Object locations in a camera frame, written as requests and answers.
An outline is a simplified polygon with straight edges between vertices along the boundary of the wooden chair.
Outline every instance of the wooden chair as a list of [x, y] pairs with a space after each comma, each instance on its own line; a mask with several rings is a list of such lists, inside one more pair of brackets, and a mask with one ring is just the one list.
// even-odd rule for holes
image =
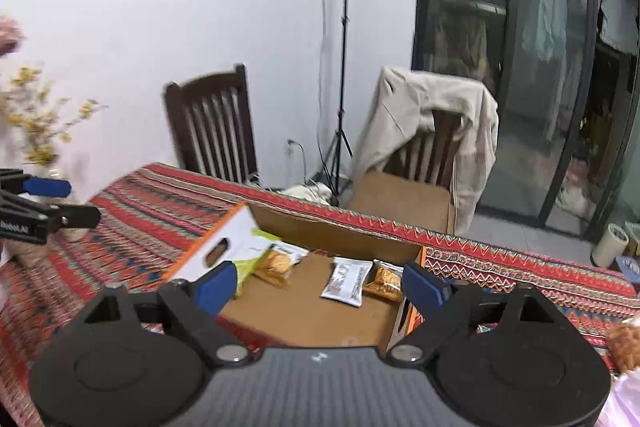
[[454, 233], [455, 212], [449, 185], [460, 145], [453, 141], [460, 115], [434, 111], [433, 120], [433, 141], [419, 132], [391, 155], [383, 172], [367, 172], [355, 187], [347, 205], [349, 210]]
[[238, 183], [257, 173], [243, 64], [183, 86], [167, 85], [164, 105], [185, 169]]

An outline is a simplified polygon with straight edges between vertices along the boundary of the paper roll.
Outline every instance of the paper roll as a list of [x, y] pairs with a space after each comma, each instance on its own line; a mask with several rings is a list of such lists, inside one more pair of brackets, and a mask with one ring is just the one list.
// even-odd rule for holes
[[609, 223], [600, 242], [591, 254], [593, 264], [601, 268], [608, 268], [617, 256], [623, 254], [628, 243], [629, 237], [626, 232], [618, 225]]

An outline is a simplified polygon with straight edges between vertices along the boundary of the table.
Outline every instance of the table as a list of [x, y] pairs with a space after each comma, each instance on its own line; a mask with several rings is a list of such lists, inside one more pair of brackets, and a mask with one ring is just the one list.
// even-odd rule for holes
[[101, 286], [124, 282], [131, 291], [154, 289], [192, 241], [245, 201], [425, 245], [426, 268], [444, 277], [498, 291], [508, 291], [516, 282], [533, 283], [559, 306], [612, 371], [604, 333], [640, 312], [640, 301], [619, 273], [491, 247], [152, 164], [92, 198], [102, 221], [79, 242], [54, 234], [49, 256], [36, 267], [27, 270], [16, 261], [4, 266], [2, 277], [10, 297], [0, 314], [0, 399], [17, 424], [42, 425], [27, 391], [31, 363]]

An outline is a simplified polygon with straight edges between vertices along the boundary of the black circular disc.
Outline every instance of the black circular disc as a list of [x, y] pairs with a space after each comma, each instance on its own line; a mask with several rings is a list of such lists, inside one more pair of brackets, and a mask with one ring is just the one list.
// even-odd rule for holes
[[200, 387], [203, 363], [177, 339], [131, 328], [109, 333], [117, 334], [81, 328], [34, 364], [30, 393], [45, 423], [160, 425]]
[[593, 425], [610, 386], [593, 347], [553, 324], [499, 329], [441, 351], [436, 377], [450, 406], [478, 425]]

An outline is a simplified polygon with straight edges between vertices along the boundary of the purple plastic bag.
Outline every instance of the purple plastic bag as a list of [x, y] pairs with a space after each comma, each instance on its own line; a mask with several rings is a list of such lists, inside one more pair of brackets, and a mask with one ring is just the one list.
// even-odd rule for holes
[[640, 427], [640, 369], [618, 378], [594, 427]]

